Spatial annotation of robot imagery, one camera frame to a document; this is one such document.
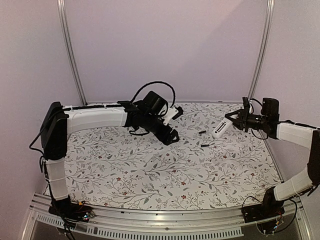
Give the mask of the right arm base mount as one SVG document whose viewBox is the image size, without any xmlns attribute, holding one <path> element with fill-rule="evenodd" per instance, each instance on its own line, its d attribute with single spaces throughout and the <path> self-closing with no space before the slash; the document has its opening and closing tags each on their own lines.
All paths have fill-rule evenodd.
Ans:
<svg viewBox="0 0 320 240">
<path fill-rule="evenodd" d="M 257 221 L 266 220 L 273 217 L 283 217 L 285 213 L 284 201 L 277 201 L 274 195 L 274 188 L 269 188 L 262 199 L 259 201 L 254 196 L 248 196 L 241 205 L 241 213 L 245 223 L 253 223 Z M 245 206 L 248 199 L 256 200 L 257 204 Z"/>
</svg>

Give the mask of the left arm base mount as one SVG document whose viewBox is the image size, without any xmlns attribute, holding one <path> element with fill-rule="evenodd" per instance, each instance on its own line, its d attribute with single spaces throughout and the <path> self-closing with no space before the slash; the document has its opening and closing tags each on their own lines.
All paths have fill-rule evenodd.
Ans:
<svg viewBox="0 0 320 240">
<path fill-rule="evenodd" d="M 70 196 L 62 200 L 51 200 L 48 212 L 72 222 L 88 222 L 95 217 L 93 208 L 85 201 L 72 202 Z"/>
</svg>

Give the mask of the white remote control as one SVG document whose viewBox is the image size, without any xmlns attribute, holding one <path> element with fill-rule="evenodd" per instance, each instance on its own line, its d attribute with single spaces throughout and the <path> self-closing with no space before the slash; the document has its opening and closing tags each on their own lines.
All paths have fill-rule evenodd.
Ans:
<svg viewBox="0 0 320 240">
<path fill-rule="evenodd" d="M 220 138 L 226 130 L 233 124 L 233 122 L 227 118 L 224 118 L 213 130 L 212 136 L 215 139 Z"/>
</svg>

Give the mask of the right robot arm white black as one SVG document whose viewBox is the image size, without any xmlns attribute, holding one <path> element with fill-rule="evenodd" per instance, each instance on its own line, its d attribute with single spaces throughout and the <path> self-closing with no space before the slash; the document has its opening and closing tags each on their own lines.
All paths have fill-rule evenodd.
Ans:
<svg viewBox="0 0 320 240">
<path fill-rule="evenodd" d="M 310 195 L 320 185 L 320 128 L 291 120 L 280 121 L 279 101 L 275 98 L 262 99 L 260 115 L 250 110 L 251 101 L 247 97 L 243 97 L 242 101 L 243 108 L 225 114 L 228 123 L 244 132 L 261 130 L 268 139 L 293 143 L 310 150 L 308 163 L 300 173 L 265 192 L 258 213 L 262 218 L 269 218 L 278 210 L 277 202 L 304 193 Z"/>
</svg>

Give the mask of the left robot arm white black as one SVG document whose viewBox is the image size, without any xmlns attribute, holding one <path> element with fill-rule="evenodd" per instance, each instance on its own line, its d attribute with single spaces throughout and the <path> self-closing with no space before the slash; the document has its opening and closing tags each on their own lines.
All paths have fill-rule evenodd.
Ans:
<svg viewBox="0 0 320 240">
<path fill-rule="evenodd" d="M 55 209 L 63 216 L 74 213 L 74 205 L 66 185 L 64 160 L 71 134 L 104 127 L 138 129 L 152 133 L 161 143 L 168 146 L 179 141 L 179 134 L 169 122 L 184 113 L 180 106 L 169 103 L 154 91 L 142 100 L 122 100 L 115 104 L 64 107 L 53 102 L 42 122 L 36 139 L 41 141 L 40 168 L 45 174 L 49 193 Z"/>
</svg>

